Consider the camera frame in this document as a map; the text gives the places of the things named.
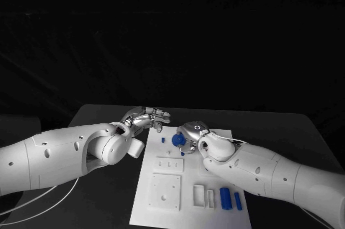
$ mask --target black backdrop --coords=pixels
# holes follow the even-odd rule
[[[43,131],[84,104],[302,113],[344,164],[344,5],[0,0],[0,113]]]

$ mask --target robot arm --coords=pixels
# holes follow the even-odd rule
[[[248,193],[296,204],[333,228],[345,229],[345,175],[294,163],[263,147],[235,144],[202,122],[186,123],[178,133],[190,141],[180,150],[199,150],[209,172]]]
[[[137,107],[120,122],[50,130],[0,148],[0,196],[61,185],[117,164],[127,153],[137,158],[144,144],[133,137],[144,128],[160,132],[169,117]]]

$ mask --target table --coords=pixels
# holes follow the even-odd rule
[[[134,106],[84,105],[69,127],[118,121]],[[201,120],[211,128],[231,129],[235,139],[268,148],[297,163],[331,172],[344,173],[309,118],[302,114],[160,108],[172,114],[169,126]],[[146,130],[137,139],[147,141]],[[79,178],[63,202],[36,218],[4,226],[3,229],[139,229],[128,225],[136,196],[143,153],[137,159],[127,155],[114,166],[94,170]],[[48,209],[68,193],[75,180],[58,186],[30,205],[14,211],[9,222],[22,220]],[[19,205],[46,192],[26,191]],[[253,229],[323,229],[323,225],[289,202],[258,197],[245,192]]]

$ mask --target white cable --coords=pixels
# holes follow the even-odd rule
[[[333,229],[333,228],[331,228],[306,210],[305,210],[305,208],[300,208],[305,212],[306,212],[306,214],[328,228],[328,229]]]
[[[247,142],[244,142],[242,140],[221,137],[221,136],[219,136],[218,134],[215,134],[212,131],[211,131],[211,133],[212,133],[218,138],[224,138],[224,139],[228,139],[228,140],[234,140],[234,141],[240,141],[240,142],[242,142],[242,143],[247,143]]]
[[[10,209],[9,211],[0,213],[0,216],[6,213],[10,213],[12,211],[17,210],[19,208],[22,208],[23,206],[26,206],[29,203],[32,203],[33,201],[36,201],[40,197],[43,197],[58,186],[55,186],[53,188],[50,188],[50,190],[48,190],[42,195],[39,195],[35,199],[32,199],[27,203],[24,203],[23,205],[20,205],[19,207]]]
[[[37,215],[35,215],[35,216],[32,216],[30,218],[26,218],[24,220],[20,220],[20,221],[17,221],[17,222],[13,222],[13,223],[6,223],[6,224],[0,224],[0,226],[4,226],[4,225],[10,225],[10,224],[16,224],[16,223],[20,223],[20,222],[23,222],[23,221],[26,221],[26,220],[29,220],[29,219],[32,219],[32,218],[35,218],[36,216],[39,216],[40,214],[43,214],[45,212],[48,212],[62,201],[63,201],[63,199],[66,198],[66,196],[69,195],[69,193],[72,192],[72,190],[74,190],[74,187],[75,187],[75,184],[76,184],[76,182],[78,182],[78,180],[79,180],[79,178],[76,178],[76,181],[75,181],[75,183],[74,183],[74,186],[72,186],[72,188],[71,188],[71,190],[69,190],[69,192],[68,192],[68,194],[65,195],[65,197],[59,200],[59,202],[49,208],[49,209],[46,209],[42,213],[39,213]]]

